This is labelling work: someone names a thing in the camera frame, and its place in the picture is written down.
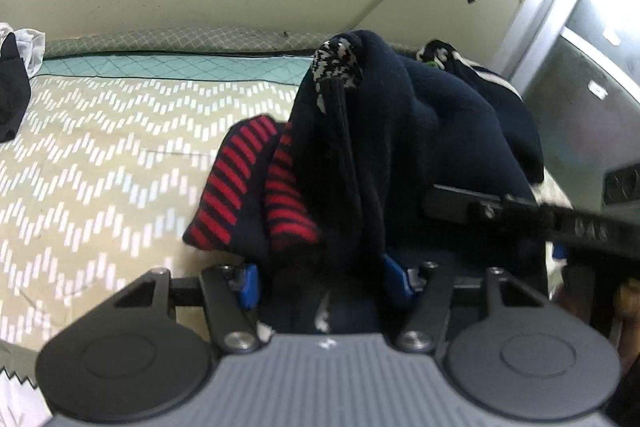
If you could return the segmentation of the navy red striped sock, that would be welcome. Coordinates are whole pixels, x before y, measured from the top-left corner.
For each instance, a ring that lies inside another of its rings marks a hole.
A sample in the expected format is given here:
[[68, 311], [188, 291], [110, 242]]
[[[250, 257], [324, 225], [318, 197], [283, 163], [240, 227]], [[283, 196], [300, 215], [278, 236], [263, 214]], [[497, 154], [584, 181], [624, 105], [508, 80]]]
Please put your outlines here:
[[287, 122], [228, 131], [183, 239], [257, 265], [259, 318], [280, 333], [373, 331], [392, 306], [383, 256], [404, 251], [547, 288], [544, 248], [480, 247], [430, 215], [435, 185], [528, 200], [536, 186], [471, 86], [346, 32], [314, 54]]

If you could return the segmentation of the navy green patterned sock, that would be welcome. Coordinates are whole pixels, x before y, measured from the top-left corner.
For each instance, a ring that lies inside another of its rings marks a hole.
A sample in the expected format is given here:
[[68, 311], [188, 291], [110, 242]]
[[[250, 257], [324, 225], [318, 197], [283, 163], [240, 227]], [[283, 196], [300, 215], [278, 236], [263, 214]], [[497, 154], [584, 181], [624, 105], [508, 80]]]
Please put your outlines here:
[[506, 142], [527, 181], [544, 181], [544, 154], [534, 118], [510, 82], [492, 70], [467, 60], [451, 44], [432, 40], [414, 58], [466, 82], [494, 109]]

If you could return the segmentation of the beige chevron bedsheet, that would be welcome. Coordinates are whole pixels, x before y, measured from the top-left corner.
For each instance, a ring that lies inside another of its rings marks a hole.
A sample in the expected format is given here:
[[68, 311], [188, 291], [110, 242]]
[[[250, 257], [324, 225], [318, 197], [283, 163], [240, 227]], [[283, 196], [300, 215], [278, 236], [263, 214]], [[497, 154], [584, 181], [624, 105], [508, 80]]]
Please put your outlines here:
[[[136, 319], [172, 269], [245, 257], [262, 274], [328, 274], [380, 257], [365, 228], [380, 193], [338, 168], [377, 131], [332, 127], [303, 147], [315, 101], [262, 80], [40, 77], [1, 149], [1, 343], [64, 343], [91, 303], [126, 283]], [[321, 161], [335, 167], [322, 171]], [[204, 365], [204, 381], [153, 426], [405, 426], [416, 365], [378, 335], [278, 336], [265, 352]]]

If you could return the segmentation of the black crumpled garment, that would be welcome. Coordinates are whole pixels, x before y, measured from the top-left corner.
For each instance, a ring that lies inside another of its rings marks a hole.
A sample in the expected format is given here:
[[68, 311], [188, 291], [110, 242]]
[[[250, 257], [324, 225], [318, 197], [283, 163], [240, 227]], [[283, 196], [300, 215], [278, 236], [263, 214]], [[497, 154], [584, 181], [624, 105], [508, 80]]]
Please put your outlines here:
[[2, 42], [0, 63], [0, 142], [13, 141], [20, 130], [32, 96], [29, 78], [15, 35], [10, 32]]

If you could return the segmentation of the white crumpled garment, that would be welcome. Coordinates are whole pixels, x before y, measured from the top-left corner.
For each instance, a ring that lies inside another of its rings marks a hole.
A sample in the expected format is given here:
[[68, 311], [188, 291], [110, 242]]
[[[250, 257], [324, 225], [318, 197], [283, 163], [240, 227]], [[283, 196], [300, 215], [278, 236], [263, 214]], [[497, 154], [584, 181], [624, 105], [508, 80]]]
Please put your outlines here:
[[24, 62], [28, 78], [35, 77], [42, 67], [46, 53], [46, 34], [32, 28], [14, 29], [7, 23], [0, 23], [0, 43], [9, 34], [15, 36], [17, 51]]

